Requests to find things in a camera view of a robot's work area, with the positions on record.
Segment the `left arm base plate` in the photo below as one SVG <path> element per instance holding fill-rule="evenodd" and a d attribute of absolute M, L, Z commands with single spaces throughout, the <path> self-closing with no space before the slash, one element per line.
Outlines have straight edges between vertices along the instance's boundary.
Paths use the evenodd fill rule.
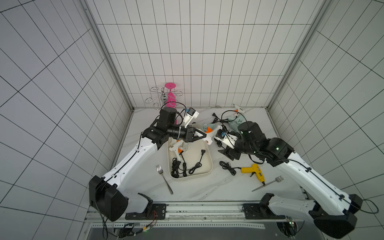
<path fill-rule="evenodd" d="M 151 204 L 142 213 L 127 213 L 125 219 L 135 221 L 164 220 L 166 212 L 166 204 Z"/>

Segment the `white glue gun corner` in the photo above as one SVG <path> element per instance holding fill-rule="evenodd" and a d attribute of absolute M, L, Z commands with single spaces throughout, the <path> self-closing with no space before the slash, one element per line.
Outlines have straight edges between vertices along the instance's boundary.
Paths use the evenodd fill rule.
<path fill-rule="evenodd" d="M 240 106 L 238 106 L 236 104 L 233 104 L 233 106 L 235 108 L 235 112 L 240 113 L 240 114 L 244 114 L 245 113 L 245 111 Z"/>

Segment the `pink wine glass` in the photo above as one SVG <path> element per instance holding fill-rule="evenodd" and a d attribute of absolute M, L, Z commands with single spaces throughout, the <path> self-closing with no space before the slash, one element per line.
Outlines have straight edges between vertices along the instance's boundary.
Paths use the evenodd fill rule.
<path fill-rule="evenodd" d="M 173 90 L 175 90 L 176 84 L 166 83 L 165 88 L 168 90 L 166 107 L 175 108 L 177 103 L 176 103 L 176 95 L 174 94 Z"/>

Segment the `yellow glue gun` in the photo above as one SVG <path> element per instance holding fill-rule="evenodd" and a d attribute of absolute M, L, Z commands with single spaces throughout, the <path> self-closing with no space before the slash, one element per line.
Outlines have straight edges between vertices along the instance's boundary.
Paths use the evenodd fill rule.
<path fill-rule="evenodd" d="M 265 186 L 265 177 L 263 175 L 262 170 L 260 169 L 258 164 L 252 164 L 251 167 L 242 167 L 241 172 L 243 174 L 251 174 L 251 177 L 253 175 L 256 175 L 257 179 L 262 183 L 263 186 Z"/>

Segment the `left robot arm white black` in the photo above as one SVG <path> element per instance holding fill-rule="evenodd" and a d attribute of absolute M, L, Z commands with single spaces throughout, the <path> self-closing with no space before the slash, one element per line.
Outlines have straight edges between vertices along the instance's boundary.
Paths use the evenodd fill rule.
<path fill-rule="evenodd" d="M 128 155 L 102 177 L 94 176 L 90 180 L 90 206 L 95 208 L 101 217 L 114 222 L 126 214 L 129 199 L 123 192 L 128 187 L 132 174 L 169 139 L 175 141 L 171 152 L 175 153 L 180 161 L 180 154 L 187 150 L 184 144 L 207 140 L 206 133 L 190 124 L 199 115 L 195 109 L 189 108 L 183 121 L 177 125 L 175 120 L 178 115 L 180 113 L 176 109 L 163 107 L 158 119 L 141 133 L 138 143 Z"/>

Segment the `silver fork right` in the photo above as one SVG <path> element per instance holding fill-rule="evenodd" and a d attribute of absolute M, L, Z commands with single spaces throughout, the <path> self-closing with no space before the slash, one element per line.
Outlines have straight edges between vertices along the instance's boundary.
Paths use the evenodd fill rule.
<path fill-rule="evenodd" d="M 271 182 L 269 182 L 269 183 L 266 183 L 265 185 L 260 186 L 260 187 L 258 187 L 258 188 L 256 188 L 256 189 L 252 190 L 252 192 L 255 192 L 255 191 L 257 191 L 257 190 L 263 189 L 263 188 L 265 188 L 265 187 L 267 187 L 267 186 L 269 186 L 269 185 L 271 185 L 271 184 L 273 184 L 273 183 L 280 183 L 280 182 L 282 182 L 285 178 L 286 178 L 286 177 L 285 177 L 284 175 L 282 175 L 282 176 L 278 176 L 278 177 L 276 177 L 273 181 L 271 181 Z"/>

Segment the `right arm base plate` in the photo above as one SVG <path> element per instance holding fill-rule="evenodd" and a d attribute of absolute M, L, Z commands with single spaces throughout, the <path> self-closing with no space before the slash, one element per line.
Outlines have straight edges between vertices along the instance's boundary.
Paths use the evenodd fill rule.
<path fill-rule="evenodd" d="M 247 220 L 284 220 L 284 215 L 275 215 L 266 205 L 243 204 L 242 211 Z"/>

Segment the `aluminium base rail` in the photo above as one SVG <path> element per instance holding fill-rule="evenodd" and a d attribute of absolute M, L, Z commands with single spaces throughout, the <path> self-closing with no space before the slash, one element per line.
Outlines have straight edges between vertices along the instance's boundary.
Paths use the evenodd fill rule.
<path fill-rule="evenodd" d="M 152 228 L 245 228 L 265 230 L 266 224 L 282 223 L 290 227 L 299 227 L 300 223 L 312 225 L 313 219 L 309 211 L 315 207 L 314 201 L 291 201 L 278 198 L 276 203 L 263 204 L 256 202 L 154 202 L 166 204 L 167 212 L 164 220 L 135 221 L 126 220 L 127 213 L 134 213 L 128 207 L 126 214 L 118 220 L 101 220 L 97 212 L 87 214 L 81 234 L 86 236 L 90 231 L 100 230 L 104 226 L 112 234 L 128 229 L 145 231 Z M 275 215 L 284 215 L 284 220 L 247 220 L 242 211 L 243 204 L 266 205 Z"/>

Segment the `chrome cup holder stand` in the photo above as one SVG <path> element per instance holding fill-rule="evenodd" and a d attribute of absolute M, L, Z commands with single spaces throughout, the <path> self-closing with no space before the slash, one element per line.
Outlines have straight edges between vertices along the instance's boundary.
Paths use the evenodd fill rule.
<path fill-rule="evenodd" d="M 176 103 L 177 103 L 177 97 L 181 97 L 183 95 L 183 92 L 180 90 L 173 90 L 174 94 L 176 95 Z M 152 87 L 150 88 L 151 96 L 145 99 L 145 104 L 152 104 L 155 109 L 160 109 L 162 106 L 166 107 L 166 100 L 167 100 L 167 93 L 168 90 L 163 86 L 162 88 L 159 87 Z"/>

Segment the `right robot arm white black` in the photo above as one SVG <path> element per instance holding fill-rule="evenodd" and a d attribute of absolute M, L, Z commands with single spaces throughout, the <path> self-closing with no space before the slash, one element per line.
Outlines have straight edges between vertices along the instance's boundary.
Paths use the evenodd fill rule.
<path fill-rule="evenodd" d="M 238 160 L 242 154 L 256 156 L 292 178 L 312 197 L 311 200 L 293 200 L 267 193 L 259 203 L 262 216 L 300 219 L 335 239 L 355 229 L 358 221 L 355 214 L 363 200 L 332 185 L 284 140 L 268 139 L 259 125 L 251 121 L 240 124 L 237 132 L 218 130 L 215 138 L 227 146 L 220 151 L 227 158 Z"/>

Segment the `white glue gun orange trigger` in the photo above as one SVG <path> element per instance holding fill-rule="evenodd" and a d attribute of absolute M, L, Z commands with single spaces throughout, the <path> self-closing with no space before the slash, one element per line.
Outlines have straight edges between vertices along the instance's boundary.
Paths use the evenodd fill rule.
<path fill-rule="evenodd" d="M 214 140 L 220 140 L 219 137 L 217 137 L 217 133 L 219 130 L 222 130 L 222 126 L 217 126 L 214 130 L 211 130 L 210 132 L 206 132 L 206 136 L 202 139 L 207 145 L 211 145 Z"/>

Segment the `silver fork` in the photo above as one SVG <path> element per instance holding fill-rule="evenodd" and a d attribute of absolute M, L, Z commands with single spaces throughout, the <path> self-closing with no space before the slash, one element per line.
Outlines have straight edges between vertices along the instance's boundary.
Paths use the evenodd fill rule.
<path fill-rule="evenodd" d="M 276 177 L 273 181 L 271 181 L 271 182 L 269 182 L 269 183 L 266 183 L 265 185 L 260 186 L 260 187 L 258 187 L 258 188 L 256 188 L 256 189 L 252 190 L 252 192 L 255 192 L 255 191 L 257 191 L 257 190 L 263 189 L 263 188 L 265 188 L 265 187 L 267 187 L 267 186 L 269 186 L 269 185 L 271 185 L 271 184 L 273 184 L 273 183 L 280 183 L 280 182 L 282 182 L 285 178 L 286 178 L 286 177 L 285 177 L 284 175 L 282 175 L 282 176 L 278 176 L 278 177 Z"/>
<path fill-rule="evenodd" d="M 167 186 L 167 188 L 168 188 L 170 194 L 173 195 L 174 192 L 173 192 L 171 186 L 169 185 L 169 183 L 167 182 L 167 180 L 166 180 L 166 178 L 165 178 L 165 176 L 164 176 L 163 168 L 162 168 L 160 165 L 157 165 L 157 166 L 156 166 L 156 169 L 157 169 L 157 172 L 158 172 L 158 173 L 162 176 L 162 178 L 164 179 L 164 181 L 165 181 L 165 183 L 166 183 L 166 186 Z"/>

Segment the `cream plastic storage box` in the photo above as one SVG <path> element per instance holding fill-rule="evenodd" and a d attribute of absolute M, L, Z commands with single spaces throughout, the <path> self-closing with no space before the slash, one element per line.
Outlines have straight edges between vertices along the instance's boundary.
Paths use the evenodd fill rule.
<path fill-rule="evenodd" d="M 209 146 L 204 141 L 189 143 L 189 148 L 186 152 L 181 152 L 182 164 L 180 165 L 180 176 L 175 180 L 189 180 L 192 178 L 203 177 L 211 173 L 213 170 L 213 160 L 210 155 Z"/>

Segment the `silver fork left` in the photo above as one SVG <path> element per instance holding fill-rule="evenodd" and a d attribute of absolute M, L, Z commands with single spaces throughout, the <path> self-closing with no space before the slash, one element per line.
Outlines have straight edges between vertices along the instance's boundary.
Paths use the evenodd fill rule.
<path fill-rule="evenodd" d="M 169 183 L 167 182 L 167 180 L 166 180 L 166 178 L 165 178 L 165 176 L 164 176 L 163 168 L 162 168 L 160 165 L 157 165 L 157 166 L 156 166 L 156 169 L 157 169 L 157 172 L 158 172 L 158 173 L 162 176 L 162 178 L 164 179 L 164 181 L 165 181 L 165 183 L 166 183 L 166 186 L 167 186 L 167 188 L 168 188 L 170 194 L 173 195 L 174 192 L 173 192 L 171 186 L 169 185 Z"/>

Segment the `mint green glue gun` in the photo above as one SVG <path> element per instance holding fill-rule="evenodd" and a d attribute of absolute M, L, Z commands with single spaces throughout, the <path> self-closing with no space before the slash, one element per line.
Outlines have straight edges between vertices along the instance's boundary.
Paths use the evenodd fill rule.
<path fill-rule="evenodd" d="M 227 121 L 228 121 L 229 127 L 233 131 L 238 132 L 239 125 L 245 122 L 245 119 L 241 115 L 232 115 L 227 117 Z"/>

